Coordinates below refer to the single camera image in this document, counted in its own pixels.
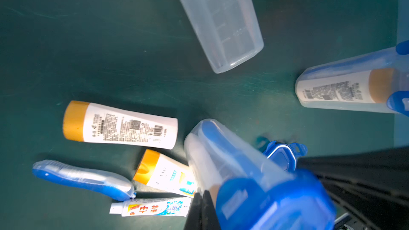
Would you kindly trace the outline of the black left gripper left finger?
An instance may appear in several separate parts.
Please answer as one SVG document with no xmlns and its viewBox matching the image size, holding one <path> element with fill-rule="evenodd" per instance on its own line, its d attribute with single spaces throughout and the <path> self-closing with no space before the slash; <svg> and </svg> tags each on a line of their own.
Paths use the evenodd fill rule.
<svg viewBox="0 0 409 230">
<path fill-rule="evenodd" d="M 201 230 L 202 195 L 196 193 L 192 199 L 183 230 Z"/>
</svg>

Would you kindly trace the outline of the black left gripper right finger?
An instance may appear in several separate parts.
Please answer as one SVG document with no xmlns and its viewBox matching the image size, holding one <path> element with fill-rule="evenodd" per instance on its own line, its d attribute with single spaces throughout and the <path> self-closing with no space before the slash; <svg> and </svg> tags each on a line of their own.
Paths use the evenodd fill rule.
<svg viewBox="0 0 409 230">
<path fill-rule="evenodd" d="M 212 196 L 208 190 L 204 191 L 201 205 L 201 229 L 221 230 Z"/>
</svg>

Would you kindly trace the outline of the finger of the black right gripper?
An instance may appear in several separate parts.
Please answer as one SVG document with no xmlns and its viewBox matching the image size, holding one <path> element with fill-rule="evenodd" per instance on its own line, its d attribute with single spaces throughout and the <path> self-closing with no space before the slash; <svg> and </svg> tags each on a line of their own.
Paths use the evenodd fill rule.
<svg viewBox="0 0 409 230">
<path fill-rule="evenodd" d="M 409 148 L 301 158 L 331 199 L 369 230 L 409 227 Z"/>
</svg>

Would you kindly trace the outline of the small white toothpaste tube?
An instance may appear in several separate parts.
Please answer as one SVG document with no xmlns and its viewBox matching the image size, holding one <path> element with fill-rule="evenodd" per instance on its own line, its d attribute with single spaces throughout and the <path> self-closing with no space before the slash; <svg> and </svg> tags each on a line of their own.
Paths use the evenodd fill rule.
<svg viewBox="0 0 409 230">
<path fill-rule="evenodd" d="M 112 203 L 109 213 L 122 217 L 131 216 L 182 216 L 186 217 L 191 198 L 130 199 Z"/>
</svg>

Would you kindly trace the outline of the blue container lid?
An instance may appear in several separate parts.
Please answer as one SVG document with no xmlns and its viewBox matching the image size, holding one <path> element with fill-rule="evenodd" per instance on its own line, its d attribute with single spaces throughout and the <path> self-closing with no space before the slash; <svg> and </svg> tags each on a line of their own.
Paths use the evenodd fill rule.
<svg viewBox="0 0 409 230">
<path fill-rule="evenodd" d="M 294 172 L 297 168 L 299 157 L 306 156 L 308 148 L 300 143 L 284 144 L 271 141 L 263 154 L 281 169 L 287 172 Z"/>
</svg>

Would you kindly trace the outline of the blue travel toothbrush case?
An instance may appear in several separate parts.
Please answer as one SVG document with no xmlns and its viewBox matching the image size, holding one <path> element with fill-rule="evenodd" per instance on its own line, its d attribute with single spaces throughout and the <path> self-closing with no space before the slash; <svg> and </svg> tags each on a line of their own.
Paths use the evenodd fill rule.
<svg viewBox="0 0 409 230">
<path fill-rule="evenodd" d="M 104 170 L 75 167 L 54 160 L 43 160 L 33 164 L 33 174 L 55 184 L 101 193 L 116 201 L 136 198 L 136 190 L 130 180 Z"/>
</svg>

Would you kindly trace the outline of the white orange-cap lotion bottle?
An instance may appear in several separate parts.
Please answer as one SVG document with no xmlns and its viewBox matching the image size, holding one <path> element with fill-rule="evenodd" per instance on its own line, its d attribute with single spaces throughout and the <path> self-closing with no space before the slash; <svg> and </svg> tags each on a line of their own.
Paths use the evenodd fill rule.
<svg viewBox="0 0 409 230">
<path fill-rule="evenodd" d="M 71 101 L 63 118 L 66 139 L 171 150 L 178 133 L 176 118 L 155 116 L 97 103 Z"/>
</svg>

